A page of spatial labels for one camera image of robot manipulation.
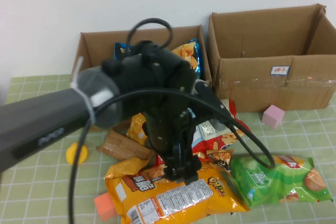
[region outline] blue snack bag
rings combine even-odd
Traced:
[[[120,42],[114,43],[114,59],[123,60],[123,58],[125,58],[126,56],[125,54],[126,48],[127,48],[127,44],[125,43],[120,43]]]
[[[192,40],[189,40],[179,47],[176,47],[174,50],[172,50],[172,52],[181,56],[184,60],[188,61],[191,65],[191,68],[195,70],[197,78],[201,78],[201,68],[199,60],[202,58],[202,53],[196,38],[193,38]]]

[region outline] white wall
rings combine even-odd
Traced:
[[[0,71],[13,76],[70,73],[79,33],[130,29],[148,17],[172,26],[207,26],[211,12],[327,5],[336,25],[336,0],[0,0]]]

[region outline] tiled table surface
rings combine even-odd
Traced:
[[[7,103],[20,101],[69,87],[70,76],[14,78]],[[276,130],[261,123],[261,114],[241,113],[252,132],[272,153],[313,157],[336,200],[336,95],[323,110],[286,112]],[[67,194],[70,165],[65,151],[76,142],[74,132],[52,146],[3,173],[0,186],[0,223],[67,223]],[[116,161],[95,150],[106,132],[89,133],[89,157],[79,166],[75,197],[76,223],[102,223],[94,207],[95,196],[105,193],[103,177]],[[245,153],[239,143],[235,153]],[[119,218],[104,223],[118,223]],[[264,205],[246,213],[212,215],[197,223],[336,223],[336,204],[294,202]]]

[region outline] red snack bag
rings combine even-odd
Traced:
[[[234,101],[230,99],[222,99],[221,102],[231,113],[232,117],[235,118],[237,112]],[[240,120],[237,121],[241,123],[247,130],[250,130],[245,123]],[[238,129],[237,133],[239,136],[244,135],[244,133]],[[210,161],[209,157],[207,156],[207,151],[224,150],[236,141],[236,136],[226,126],[223,126],[223,129],[218,131],[212,127],[209,121],[205,121],[196,127],[192,143],[193,153],[200,158],[199,160],[201,160],[201,162]],[[157,156],[155,165],[161,164],[164,164],[164,162],[159,156]]]

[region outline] yellow disc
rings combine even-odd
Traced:
[[[67,159],[67,162],[72,165],[74,163],[76,151],[77,151],[77,143],[71,144],[71,146],[67,149],[67,152],[65,153],[65,157]],[[80,165],[83,163],[87,158],[88,158],[88,148],[83,145],[82,150],[80,151],[79,154],[79,160],[78,164]]]

